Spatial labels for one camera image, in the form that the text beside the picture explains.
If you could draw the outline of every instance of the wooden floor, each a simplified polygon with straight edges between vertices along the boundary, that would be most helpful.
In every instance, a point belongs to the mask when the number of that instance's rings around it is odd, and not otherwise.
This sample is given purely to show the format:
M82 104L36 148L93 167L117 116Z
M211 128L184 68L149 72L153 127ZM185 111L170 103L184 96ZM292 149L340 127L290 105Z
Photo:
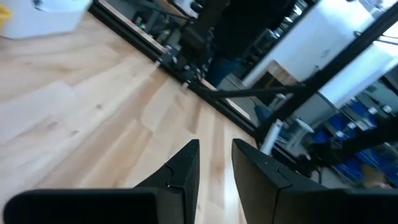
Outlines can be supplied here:
M253 139L91 15L1 39L0 69L0 208L26 189L133 187L198 138L196 223L246 222L231 140Z

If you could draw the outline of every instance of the person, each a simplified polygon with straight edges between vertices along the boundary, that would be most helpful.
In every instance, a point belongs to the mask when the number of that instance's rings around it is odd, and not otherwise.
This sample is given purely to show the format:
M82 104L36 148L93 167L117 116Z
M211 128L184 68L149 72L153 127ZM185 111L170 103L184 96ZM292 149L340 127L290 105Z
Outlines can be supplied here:
M275 30L294 8L295 0L231 0L214 27L213 60L206 81L214 87L237 69L248 47L264 29Z

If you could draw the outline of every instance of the white box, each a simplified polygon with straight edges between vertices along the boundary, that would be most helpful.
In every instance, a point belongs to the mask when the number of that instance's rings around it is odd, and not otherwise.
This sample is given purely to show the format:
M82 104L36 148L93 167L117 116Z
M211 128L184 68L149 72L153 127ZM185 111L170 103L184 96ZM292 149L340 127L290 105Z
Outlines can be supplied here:
M1 36L24 39L72 32L80 23L92 0L0 0L12 12Z

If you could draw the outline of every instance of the black metal frame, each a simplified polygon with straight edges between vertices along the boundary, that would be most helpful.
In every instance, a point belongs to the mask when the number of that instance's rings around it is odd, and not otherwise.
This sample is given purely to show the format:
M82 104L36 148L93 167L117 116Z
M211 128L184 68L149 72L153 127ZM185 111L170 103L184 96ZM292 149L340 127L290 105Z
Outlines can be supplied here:
M107 8L102 6L97 0L89 10L92 15L111 28L115 33L120 35L123 39L135 46L143 54L151 60L156 61L162 54L158 48L153 46L148 40L139 35L136 31L126 25L122 20L116 17ZM312 95L314 95L324 84L331 80L339 71L347 66L359 54L366 50L380 35L382 35L390 26L398 21L398 3L393 5L386 11L380 18L378 18L369 28L367 28L362 35L349 44L338 56L336 56L323 70L314 74L314 77L306 82L306 88L300 94L295 94L283 106L275 111L269 119L262 123L258 128L248 120L245 116L233 108L225 99L215 99L207 91L203 91L204 86L192 85L190 89L195 92L199 97L204 99L207 103L217 109L220 113L238 125L242 130L254 137L257 146L260 145L273 124L277 119L285 120L295 110L301 107ZM186 82L185 76L168 66L162 65L169 75L174 77L181 83ZM297 158L289 151L276 145L273 154L280 156L281 160L287 161L288 166L293 168L297 166Z

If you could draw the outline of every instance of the blue object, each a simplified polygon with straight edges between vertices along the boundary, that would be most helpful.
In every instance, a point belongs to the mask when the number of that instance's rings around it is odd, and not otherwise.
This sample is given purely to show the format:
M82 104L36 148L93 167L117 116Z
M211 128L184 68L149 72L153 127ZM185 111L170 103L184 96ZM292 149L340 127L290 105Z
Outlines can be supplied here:
M366 119L373 127L377 127L374 116L369 113L368 109L362 104L362 102L354 102L349 105L349 107L357 115ZM329 120L329 123L337 131L342 131L347 126L348 121L341 115L336 115ZM338 140L345 141L355 137L355 135L355 130L349 129L348 131L345 131L345 135L342 138L338 138ZM313 135L313 140L317 143L325 143L329 141L329 136L326 132L320 131ZM380 155L375 149L370 148L357 153L356 157L366 165L377 167L391 182L398 185L398 167L394 165L394 160L387 154ZM357 159L349 159L344 164L335 166L335 168L350 180L360 180L363 178L361 163Z
M218 87L227 75L235 71L240 66L241 62L242 60L240 58L228 60L227 58L215 53L213 60L208 67L205 77L206 81L214 87Z

